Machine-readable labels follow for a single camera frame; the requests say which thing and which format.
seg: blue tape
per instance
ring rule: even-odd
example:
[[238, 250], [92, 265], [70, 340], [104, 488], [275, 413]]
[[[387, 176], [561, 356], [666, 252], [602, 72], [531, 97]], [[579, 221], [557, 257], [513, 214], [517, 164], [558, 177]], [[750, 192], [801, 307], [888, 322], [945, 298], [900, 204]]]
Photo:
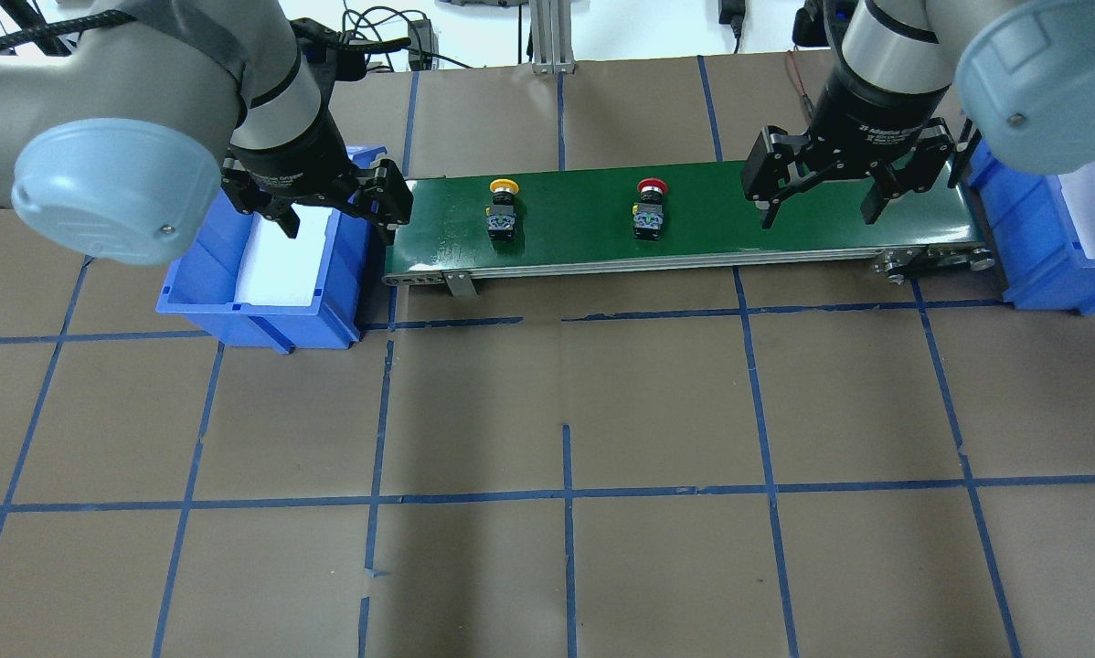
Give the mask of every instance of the blue tape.
[[793, 483], [779, 484], [779, 493], [895, 492], [917, 489], [954, 489], [965, 486], [965, 480], [883, 480], [869, 483]]
[[418, 76], [418, 71], [413, 71], [413, 80], [410, 83], [410, 108], [406, 109], [405, 117], [405, 150], [401, 153], [401, 175], [410, 175], [410, 153], [413, 150], [413, 116], [417, 113]]
[[565, 170], [567, 163], [565, 155], [564, 146], [564, 74], [558, 72], [556, 74], [556, 137], [560, 139], [560, 171]]
[[397, 288], [396, 286], [390, 287], [390, 316], [389, 316], [389, 328], [393, 330], [393, 325], [397, 322]]
[[1019, 647], [1019, 636], [1015, 632], [1015, 622], [1011, 617], [1011, 607], [1006, 600], [1006, 591], [1003, 589], [1003, 578], [999, 575], [999, 559], [994, 557], [990, 530], [987, 529], [987, 516], [982, 512], [973, 470], [970, 467], [970, 458], [965, 453], [961, 426], [958, 423], [957, 412], [954, 411], [954, 396], [949, 393], [949, 383], [945, 378], [945, 367], [942, 363], [942, 354], [937, 348], [937, 338], [933, 336], [933, 326], [931, 321], [929, 321], [929, 311], [925, 309], [925, 299], [921, 287], [917, 284], [917, 280], [911, 280], [911, 284], [917, 302], [917, 315], [921, 316], [925, 342], [929, 345], [929, 357], [933, 362], [933, 373], [937, 376], [937, 384], [942, 391], [942, 403], [945, 405], [945, 417], [949, 422], [949, 432], [954, 436], [954, 447], [958, 451], [958, 460], [961, 463], [961, 476], [965, 480], [966, 492], [970, 496], [970, 510], [973, 511], [975, 526], [978, 528], [978, 539], [982, 544], [982, 554], [987, 557], [987, 570], [990, 572], [991, 587], [994, 588], [994, 599], [999, 603], [999, 614], [1003, 617], [1003, 631], [1006, 633], [1006, 642], [1011, 647], [1012, 658], [1023, 658], [1023, 649]]
[[91, 343], [96, 340], [155, 340], [157, 338], [201, 338], [209, 334], [201, 330], [188, 328], [184, 332], [126, 332], [120, 334], [68, 334], [59, 338], [66, 343]]
[[702, 76], [702, 93], [705, 95], [705, 111], [711, 116], [711, 136], [714, 137], [714, 159], [722, 162], [722, 141], [718, 138], [718, 116], [714, 112], [714, 95], [711, 93], [711, 78], [705, 72], [705, 58], [698, 56], [698, 70]]
[[[973, 478], [976, 487], [1053, 487], [1095, 484], [1095, 474], [1016, 475], [1006, 478]], [[872, 480], [851, 483], [776, 484], [781, 495], [797, 493], [841, 493], [948, 489], [966, 485], [957, 480]], [[275, 509], [284, 507], [358, 507], [369, 505], [452, 505], [500, 503], [502, 500], [555, 500], [580, 497], [665, 497], [694, 495], [765, 495], [765, 484], [713, 484], [712, 486], [673, 487], [595, 487], [583, 489], [525, 489], [512, 492], [469, 493], [469, 495], [344, 495], [314, 497], [263, 497], [263, 499], [194, 500], [192, 509]], [[21, 503], [9, 513], [49, 511], [161, 511], [181, 509], [181, 500], [112, 500], [112, 503]]]
[[[564, 492], [573, 490], [573, 426], [564, 425]], [[564, 499], [564, 582], [567, 607], [567, 658], [577, 658], [576, 622], [576, 523], [573, 520], [574, 499]]]
[[197, 470], [201, 465], [201, 438], [206, 436], [210, 412], [214, 409], [214, 393], [218, 390], [218, 372], [222, 370], [223, 351], [222, 343], [219, 343], [218, 349], [214, 353], [214, 366], [210, 368], [210, 379], [206, 384], [206, 400], [201, 401], [201, 420], [197, 425], [197, 441], [194, 441], [194, 453], [189, 462], [189, 473], [185, 475], [185, 493], [183, 493], [183, 500], [181, 500], [180, 506], [178, 529], [174, 533], [173, 550], [170, 553], [170, 567], [166, 570], [166, 584], [162, 591], [162, 604], [158, 608], [158, 626], [153, 634], [153, 658], [159, 658], [162, 655], [162, 644], [164, 638], [166, 638], [170, 603], [174, 596], [174, 582], [178, 579], [181, 549], [183, 549], [183, 543], [185, 542], [185, 526], [189, 521], [189, 511], [194, 500], [194, 486], [197, 483]]
[[21, 503], [12, 513], [39, 511], [159, 511], [181, 509], [181, 500], [115, 500], [114, 503]]
[[357, 658], [365, 658], [368, 646], [368, 597], [360, 597], [360, 615], [357, 616]]
[[26, 343], [55, 343], [59, 336], [12, 336], [0, 337], [0, 346], [26, 345]]
[[744, 279], [734, 268], [735, 292], [738, 296], [738, 314], [744, 321], [744, 348], [747, 351], [747, 371], [751, 380], [751, 399], [754, 404], [754, 420], [760, 435], [760, 453], [763, 457], [763, 484], [768, 496], [768, 509], [771, 517], [771, 539], [774, 543], [774, 567], [779, 577], [779, 594], [783, 599], [783, 622], [787, 633], [787, 649], [791, 658], [799, 658], [799, 640], [795, 633], [795, 617], [791, 607], [791, 586], [787, 578], [787, 558], [783, 550], [783, 526], [779, 521], [779, 499], [774, 466], [771, 462], [771, 446], [765, 430], [763, 413], [763, 392], [760, 388], [760, 370], [754, 359], [754, 340], [751, 334], [751, 320], [747, 305], [747, 291], [744, 290]]
[[1095, 484], [1095, 475], [1027, 475], [1016, 478], [975, 478], [976, 487], [1048, 487], [1062, 484]]
[[[390, 332], [392, 332], [393, 303], [390, 300]], [[384, 434], [389, 428], [390, 415], [390, 381], [393, 379], [393, 348], [390, 340], [384, 345], [384, 366], [381, 369], [381, 401], [377, 411], [377, 449], [373, 452], [373, 483], [371, 500], [368, 506], [368, 529], [365, 530], [365, 570], [371, 572], [377, 559], [377, 521], [380, 516], [381, 473], [384, 471]], [[372, 602], [369, 597], [360, 600], [360, 616], [357, 621], [357, 637], [360, 638], [357, 655], [364, 655], [368, 642], [368, 613]]]
[[584, 318], [564, 318], [561, 322], [603, 322], [609, 320], [657, 320], [658, 318], [722, 318], [738, 315], [737, 308], [706, 308], [698, 311], [595, 312]]
[[47, 389], [51, 386], [51, 379], [56, 374], [59, 351], [64, 346], [64, 335], [68, 334], [68, 326], [72, 322], [72, 313], [76, 312], [76, 301], [80, 299], [80, 289], [84, 288], [84, 278], [89, 274], [89, 263], [92, 263], [92, 258], [84, 257], [84, 262], [80, 264], [80, 273], [76, 275], [72, 296], [68, 300], [66, 312], [64, 312], [64, 321], [61, 326], [59, 326], [58, 340], [56, 340], [56, 346], [51, 350], [51, 359], [47, 362], [43, 383], [39, 384], [39, 395], [36, 396], [35, 406], [32, 408], [32, 419], [28, 422], [28, 428], [25, 430], [24, 443], [20, 447], [20, 453], [15, 458], [15, 467], [13, 467], [12, 477], [8, 483], [8, 490], [3, 493], [3, 504], [0, 506], [0, 539], [3, 538], [3, 526], [8, 523], [8, 515], [10, 513], [10, 507], [12, 507], [12, 499], [15, 497], [15, 490], [20, 484], [20, 476], [24, 474], [24, 464], [26, 463], [26, 458], [28, 458], [28, 450], [32, 449], [35, 430], [39, 425], [39, 415], [43, 413], [43, 405], [45, 405], [45, 400], [47, 399]]
[[371, 495], [334, 495], [313, 497], [255, 497], [239, 500], [194, 500], [192, 509], [279, 509], [285, 507], [356, 507], [374, 503], [401, 503], [401, 496], [393, 500], [374, 499]]
[[914, 302], [873, 302], [858, 304], [820, 304], [820, 305], [768, 305], [747, 309], [748, 315], [765, 315], [773, 312], [853, 312], [853, 311], [902, 311], [915, 309]]
[[941, 302], [925, 302], [925, 308], [987, 308], [993, 305], [1006, 305], [1002, 300], [946, 300]]
[[394, 330], [441, 330], [446, 326], [495, 326], [498, 324], [519, 324], [522, 318], [473, 318], [473, 320], [415, 320], [396, 322]]

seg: metal bracket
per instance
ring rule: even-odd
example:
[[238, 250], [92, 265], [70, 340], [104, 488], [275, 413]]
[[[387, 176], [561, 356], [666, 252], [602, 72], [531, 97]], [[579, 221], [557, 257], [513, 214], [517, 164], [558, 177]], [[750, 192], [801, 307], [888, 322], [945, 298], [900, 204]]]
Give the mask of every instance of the metal bracket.
[[473, 279], [468, 270], [443, 272], [446, 286], [451, 289], [454, 297], [477, 297], [479, 291], [473, 287]]
[[981, 272], [991, 267], [994, 267], [994, 254], [981, 245], [910, 246], [886, 250], [873, 258], [873, 270], [898, 286], [925, 274], [955, 269]]
[[532, 69], [537, 74], [576, 70], [573, 57], [573, 0], [531, 0]]

